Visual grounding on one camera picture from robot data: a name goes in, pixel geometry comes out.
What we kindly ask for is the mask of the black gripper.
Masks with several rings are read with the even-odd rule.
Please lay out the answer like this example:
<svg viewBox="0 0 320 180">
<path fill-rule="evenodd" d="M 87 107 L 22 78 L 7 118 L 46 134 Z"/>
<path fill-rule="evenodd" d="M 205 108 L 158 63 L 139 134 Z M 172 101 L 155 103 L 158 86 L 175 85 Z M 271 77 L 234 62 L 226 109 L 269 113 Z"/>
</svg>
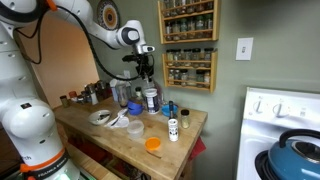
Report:
<svg viewBox="0 0 320 180">
<path fill-rule="evenodd" d="M 122 58 L 123 62 L 136 62 L 136 71 L 139 76 L 144 78 L 144 82 L 153 83 L 154 62 L 151 55 L 126 55 Z"/>
</svg>

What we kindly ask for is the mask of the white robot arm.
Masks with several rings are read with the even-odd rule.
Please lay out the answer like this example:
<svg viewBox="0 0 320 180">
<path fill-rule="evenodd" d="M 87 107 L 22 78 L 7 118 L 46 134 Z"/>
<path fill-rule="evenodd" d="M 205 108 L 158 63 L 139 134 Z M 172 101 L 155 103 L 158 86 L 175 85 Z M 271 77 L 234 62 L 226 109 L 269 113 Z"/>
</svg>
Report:
<svg viewBox="0 0 320 180">
<path fill-rule="evenodd" d="M 154 48 L 146 44 L 137 20 L 116 30 L 96 24 L 87 0 L 0 0 L 0 122 L 22 158 L 20 171 L 28 180 L 79 180 L 80 170 L 60 140 L 54 113 L 39 99 L 13 36 L 49 11 L 112 49 L 131 46 L 135 54 L 145 55 Z"/>
</svg>

